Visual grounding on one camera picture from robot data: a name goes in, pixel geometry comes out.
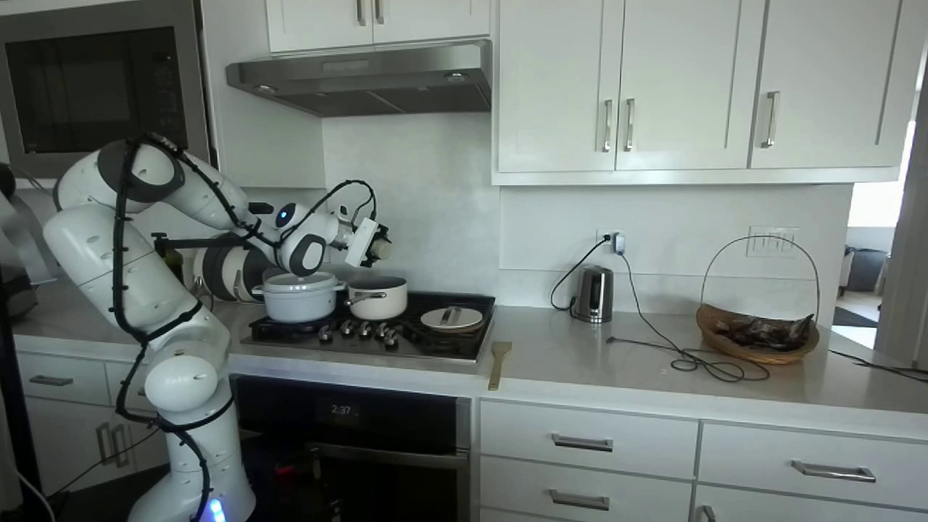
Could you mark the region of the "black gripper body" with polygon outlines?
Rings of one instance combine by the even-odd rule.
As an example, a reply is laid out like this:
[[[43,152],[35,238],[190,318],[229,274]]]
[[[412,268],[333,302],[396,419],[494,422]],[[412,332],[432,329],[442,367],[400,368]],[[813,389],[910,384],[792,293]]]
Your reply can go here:
[[[348,235],[352,235],[354,231],[345,231],[344,235],[341,235],[341,244],[344,246],[348,246]],[[368,268],[375,268],[378,262],[384,262],[388,252],[391,252],[391,242],[386,238],[386,226],[380,223],[380,231],[378,231],[378,235],[375,235],[375,246],[371,246],[371,252],[375,252],[375,262],[368,265]]]

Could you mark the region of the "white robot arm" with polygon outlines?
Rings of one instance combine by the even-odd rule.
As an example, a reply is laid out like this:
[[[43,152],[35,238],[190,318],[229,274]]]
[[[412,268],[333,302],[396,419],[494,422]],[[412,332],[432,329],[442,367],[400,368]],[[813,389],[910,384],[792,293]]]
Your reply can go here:
[[[113,141],[59,177],[43,242],[90,306],[141,347],[123,386],[142,393],[145,406],[116,413],[161,429],[170,447],[170,473],[135,502],[129,522],[249,522],[255,494],[229,384],[233,333],[135,226],[154,204],[235,235],[293,275],[316,274],[328,251],[368,268],[388,231],[299,204],[261,223],[241,187],[158,135]]]

